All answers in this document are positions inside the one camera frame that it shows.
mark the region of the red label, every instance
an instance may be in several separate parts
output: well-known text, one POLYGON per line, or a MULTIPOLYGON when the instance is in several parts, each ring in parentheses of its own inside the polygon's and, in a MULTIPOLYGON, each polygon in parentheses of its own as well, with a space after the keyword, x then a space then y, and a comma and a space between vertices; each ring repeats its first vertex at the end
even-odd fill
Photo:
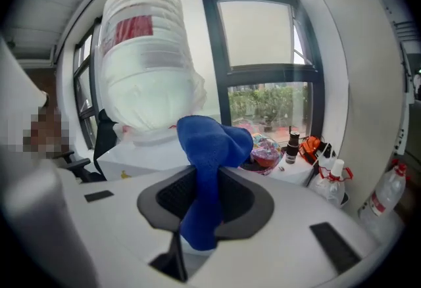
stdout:
POLYGON ((377 198, 376 192, 373 192, 370 200, 370 207, 373 210, 374 214, 379 216, 384 212, 386 207, 384 207, 379 199, 377 198))
POLYGON ((105 42, 103 55, 123 41, 151 35, 153 35, 152 16, 136 16, 124 19, 117 23, 114 37, 111 36, 105 42))

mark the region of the window frame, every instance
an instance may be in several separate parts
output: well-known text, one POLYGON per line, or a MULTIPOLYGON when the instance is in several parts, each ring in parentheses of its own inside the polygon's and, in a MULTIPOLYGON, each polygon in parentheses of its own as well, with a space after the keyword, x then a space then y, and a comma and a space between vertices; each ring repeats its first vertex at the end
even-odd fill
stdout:
POLYGON ((76 110, 78 112, 79 124, 82 129, 82 133, 84 135, 84 139, 88 149, 95 148, 95 142, 90 134, 92 131, 91 125, 89 124, 89 118, 92 116, 95 117, 95 121, 98 124, 98 101, 96 96, 96 86, 95 86, 95 47, 99 41, 99 29, 101 27, 101 19, 96 18, 93 25, 89 28, 89 30, 84 34, 81 38, 79 43, 76 44, 74 48, 74 62, 73 62, 73 86, 74 86, 74 97, 76 101, 76 110), (77 64, 79 63, 80 59, 83 58, 82 55, 82 48, 86 42, 86 40, 92 36, 91 39, 91 47, 89 49, 89 55, 82 61, 79 67, 76 68, 77 64), (82 105, 79 104, 79 97, 78 97, 78 84, 80 76, 89 69, 89 92, 91 94, 91 102, 92 105, 87 109, 82 109, 82 105))
POLYGON ((232 125, 228 88, 238 85, 255 85, 272 82, 308 82, 310 110, 310 135, 321 137, 324 121, 324 79, 323 67, 317 40, 310 20, 299 0, 254 0, 281 3, 291 9, 293 27, 303 48, 306 64, 274 63, 247 66, 230 66, 228 46, 224 33, 219 1, 202 0, 209 32, 210 47, 215 69, 216 88, 220 107, 221 123, 232 125))

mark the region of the red cap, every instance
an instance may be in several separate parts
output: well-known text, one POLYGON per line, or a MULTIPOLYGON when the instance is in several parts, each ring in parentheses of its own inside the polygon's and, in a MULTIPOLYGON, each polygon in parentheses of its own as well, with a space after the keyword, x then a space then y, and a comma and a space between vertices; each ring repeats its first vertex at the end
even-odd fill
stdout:
POLYGON ((407 172, 407 166, 403 163, 399 163, 396 167, 395 167, 395 172, 398 176, 405 176, 406 172, 407 172))

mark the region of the window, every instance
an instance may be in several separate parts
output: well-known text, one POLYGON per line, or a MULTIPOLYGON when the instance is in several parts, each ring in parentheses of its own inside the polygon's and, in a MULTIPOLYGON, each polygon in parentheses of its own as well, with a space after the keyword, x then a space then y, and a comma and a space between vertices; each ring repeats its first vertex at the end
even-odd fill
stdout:
POLYGON ((297 0, 182 0, 193 65, 208 100, 200 114, 279 143, 289 127, 321 135, 322 65, 297 0))
POLYGON ((95 93, 92 93, 92 91, 95 91, 95 84, 91 83, 93 81, 93 72, 91 72, 93 66, 91 66, 91 62, 93 62, 92 47, 95 43, 93 38, 96 36, 97 43, 98 33, 99 23, 97 22, 82 38, 81 42, 77 44, 74 52, 73 67, 76 106, 82 133, 89 149, 95 147, 97 135, 97 121, 95 118, 97 112, 94 107, 96 100, 95 93))

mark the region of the blue cloth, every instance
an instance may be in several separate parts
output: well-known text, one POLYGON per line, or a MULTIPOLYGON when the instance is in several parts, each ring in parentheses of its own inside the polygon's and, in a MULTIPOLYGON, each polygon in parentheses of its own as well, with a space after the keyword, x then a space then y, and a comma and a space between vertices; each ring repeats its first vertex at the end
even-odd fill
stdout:
POLYGON ((199 251, 216 247, 214 231, 222 222, 218 198, 219 166, 238 167, 253 148, 250 133, 223 126, 206 116, 178 120, 178 139, 190 163, 197 169, 197 196, 184 217, 180 232, 199 251))

